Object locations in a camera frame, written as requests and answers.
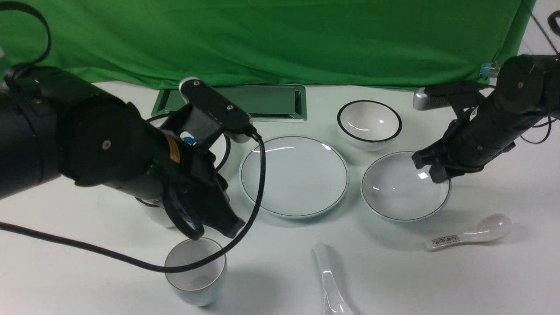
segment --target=white spoon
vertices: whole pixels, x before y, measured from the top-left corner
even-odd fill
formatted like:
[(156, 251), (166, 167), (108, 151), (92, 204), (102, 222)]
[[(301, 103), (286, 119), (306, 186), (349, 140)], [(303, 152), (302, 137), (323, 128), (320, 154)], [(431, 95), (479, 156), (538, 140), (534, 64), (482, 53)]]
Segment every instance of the white spoon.
[(509, 234), (513, 225), (507, 215), (494, 214), (487, 216), (463, 233), (429, 240), (426, 242), (426, 248), (433, 252), (454, 245), (490, 242)]
[(333, 272), (330, 266), (329, 257), (326, 253), (326, 246), (323, 243), (317, 243), (313, 246), (315, 258), (321, 271), (323, 278), (323, 294), (324, 294), (324, 315), (354, 315), (350, 306), (346, 304), (340, 291), (338, 290), (337, 283), (334, 281)]

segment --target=large white bowl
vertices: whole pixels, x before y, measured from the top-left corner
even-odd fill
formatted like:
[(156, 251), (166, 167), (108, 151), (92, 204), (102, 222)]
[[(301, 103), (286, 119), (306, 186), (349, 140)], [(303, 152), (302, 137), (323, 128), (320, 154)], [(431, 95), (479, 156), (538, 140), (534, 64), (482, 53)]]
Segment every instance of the large white bowl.
[(370, 100), (353, 101), (338, 111), (338, 131), (351, 146), (377, 151), (389, 146), (403, 129), (391, 107)]
[[(303, 219), (326, 212), (342, 199), (348, 171), (332, 147), (300, 136), (275, 138), (264, 146), (267, 177), (261, 208), (285, 219)], [(241, 186), (253, 202), (259, 187), (259, 158), (256, 147), (239, 170)]]
[(362, 197), (374, 213), (395, 221), (416, 221), (433, 215), (447, 203), (451, 180), (432, 182), (430, 167), (416, 169), (413, 153), (385, 155), (363, 175)]

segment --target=green backdrop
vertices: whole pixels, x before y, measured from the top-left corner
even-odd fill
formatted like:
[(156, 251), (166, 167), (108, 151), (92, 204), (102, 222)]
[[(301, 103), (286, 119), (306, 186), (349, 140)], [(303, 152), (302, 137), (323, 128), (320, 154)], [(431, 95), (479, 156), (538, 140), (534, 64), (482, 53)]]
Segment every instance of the green backdrop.
[[(476, 78), (515, 55), (519, 0), (24, 0), (51, 25), (45, 64), (89, 81), (415, 87)], [(535, 0), (526, 1), (530, 7)], [(44, 49), (31, 16), (0, 12), (9, 63)]]

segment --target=barcode sticker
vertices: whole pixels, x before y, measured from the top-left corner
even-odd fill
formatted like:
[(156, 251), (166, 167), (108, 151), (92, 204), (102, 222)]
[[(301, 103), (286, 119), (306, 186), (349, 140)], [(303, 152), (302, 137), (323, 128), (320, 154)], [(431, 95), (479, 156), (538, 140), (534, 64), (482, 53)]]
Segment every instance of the barcode sticker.
[(443, 244), (455, 243), (458, 241), (460, 241), (460, 239), (457, 235), (451, 235), (448, 237), (440, 237), (440, 238), (433, 239), (432, 244), (434, 246), (439, 246)]

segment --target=small white bowl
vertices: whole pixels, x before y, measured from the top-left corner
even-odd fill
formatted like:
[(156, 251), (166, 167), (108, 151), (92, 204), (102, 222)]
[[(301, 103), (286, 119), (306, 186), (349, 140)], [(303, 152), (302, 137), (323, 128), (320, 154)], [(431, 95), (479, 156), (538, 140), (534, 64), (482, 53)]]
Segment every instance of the small white bowl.
[(403, 129), (399, 114), (370, 100), (353, 101), (338, 111), (338, 130), (351, 146), (364, 151), (386, 148)]
[(416, 169), (413, 153), (385, 155), (363, 175), (362, 197), (375, 214), (394, 221), (417, 221), (433, 215), (447, 203), (451, 180), (432, 182), (430, 167)]

